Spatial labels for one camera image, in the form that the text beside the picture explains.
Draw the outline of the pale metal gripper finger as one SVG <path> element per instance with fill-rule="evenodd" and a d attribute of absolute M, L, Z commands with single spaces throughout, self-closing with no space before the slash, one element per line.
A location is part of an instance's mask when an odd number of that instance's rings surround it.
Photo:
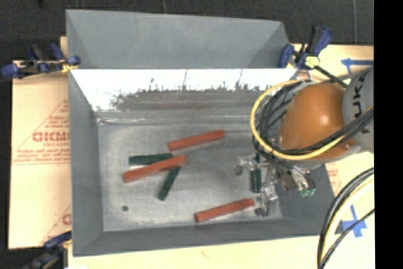
<path fill-rule="evenodd" d="M 259 170 L 259 156 L 244 156 L 240 157 L 234 165 L 234 174 L 241 175 L 244 169 L 250 172 Z"/>
<path fill-rule="evenodd" d="M 254 213 L 258 217 L 267 217 L 276 212 L 278 205 L 278 195 L 274 184 L 263 184 L 260 192 L 256 195 L 258 206 Z"/>

